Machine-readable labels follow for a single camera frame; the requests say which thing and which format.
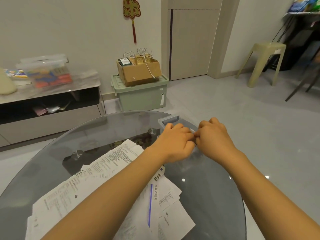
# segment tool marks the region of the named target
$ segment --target white wall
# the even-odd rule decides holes
[[[254,43],[272,41],[293,0],[240,0],[221,72],[240,69]],[[246,67],[254,67],[253,56]]]
[[[161,0],[138,0],[135,18],[123,16],[122,0],[1,0],[0,67],[15,68],[21,58],[64,53],[72,72],[94,68],[102,93],[123,52],[150,47],[161,61]]]

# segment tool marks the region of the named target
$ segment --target chinese decoration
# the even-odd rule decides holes
[[[140,4],[137,0],[123,0],[123,15],[132,19],[132,31],[134,43],[137,43],[136,30],[134,28],[134,18],[141,16]]]

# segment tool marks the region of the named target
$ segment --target green storage box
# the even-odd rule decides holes
[[[159,77],[159,81],[126,87],[119,75],[111,77],[111,86],[119,98],[123,111],[152,110],[166,106],[169,79]]]

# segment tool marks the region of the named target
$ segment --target door frame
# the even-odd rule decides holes
[[[222,0],[207,72],[208,76],[212,78],[220,78],[239,2],[240,0]],[[170,25],[170,22],[168,20],[168,12],[170,11],[168,0],[161,0],[161,66],[162,73],[165,76],[169,75],[170,40],[168,39],[168,32],[170,32],[170,28],[168,25]]]

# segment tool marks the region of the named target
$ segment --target glass table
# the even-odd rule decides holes
[[[52,141],[10,182],[0,197],[0,238],[24,239],[32,205],[51,189],[130,138],[146,148],[160,134],[155,111],[127,111],[88,121]],[[181,119],[190,129],[195,125]],[[217,163],[197,153],[165,165],[181,190],[180,201],[195,222],[184,239],[246,239],[244,205],[236,184]]]

